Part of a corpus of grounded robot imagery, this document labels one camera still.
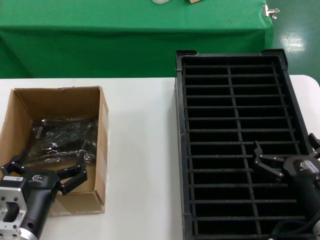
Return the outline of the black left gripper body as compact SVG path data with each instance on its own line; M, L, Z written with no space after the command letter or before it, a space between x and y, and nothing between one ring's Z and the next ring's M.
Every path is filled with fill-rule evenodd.
M20 238L39 238L56 199L60 179L54 170L31 169L21 175L26 183L27 211L18 229Z

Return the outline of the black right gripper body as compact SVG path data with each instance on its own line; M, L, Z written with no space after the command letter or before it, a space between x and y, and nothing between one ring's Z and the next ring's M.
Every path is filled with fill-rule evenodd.
M283 170L301 212L310 221L320 210L320 188L316 184L320 161L309 155L292 156L284 161Z

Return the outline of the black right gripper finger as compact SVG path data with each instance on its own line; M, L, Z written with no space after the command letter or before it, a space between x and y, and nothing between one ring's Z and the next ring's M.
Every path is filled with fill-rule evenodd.
M320 158L320 140L316 138L313 133L310 133L308 136L308 141L312 147L312 152L310 152L310 156L315 159Z
M282 170L285 159L273 155L265 155L258 141L255 141L254 145L253 169L270 180L283 180L284 174Z

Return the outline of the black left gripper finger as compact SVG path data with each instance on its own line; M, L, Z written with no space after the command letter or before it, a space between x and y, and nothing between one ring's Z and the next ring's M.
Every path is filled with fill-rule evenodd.
M27 150L24 149L18 155L14 155L8 163L0 168L2 175L9 176L11 173L16 173L22 176L30 172L32 169L23 164L27 153Z
M59 169L56 171L56 173L59 177L59 184L57 185L57 189L64 196L79 187L81 184L88 180L84 152L81 151L79 153L76 165Z

